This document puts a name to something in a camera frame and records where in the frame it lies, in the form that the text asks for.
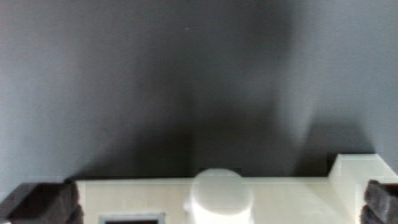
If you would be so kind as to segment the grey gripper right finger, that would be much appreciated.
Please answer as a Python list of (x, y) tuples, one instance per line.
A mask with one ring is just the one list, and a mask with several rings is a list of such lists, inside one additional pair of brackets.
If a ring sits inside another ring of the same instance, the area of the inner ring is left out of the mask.
[(368, 182), (361, 224), (398, 224), (398, 183)]

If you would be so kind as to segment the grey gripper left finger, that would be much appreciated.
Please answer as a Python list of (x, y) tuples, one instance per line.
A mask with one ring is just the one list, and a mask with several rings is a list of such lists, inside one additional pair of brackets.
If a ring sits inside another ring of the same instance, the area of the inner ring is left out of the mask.
[(24, 183), (0, 202), (0, 224), (84, 224), (75, 182)]

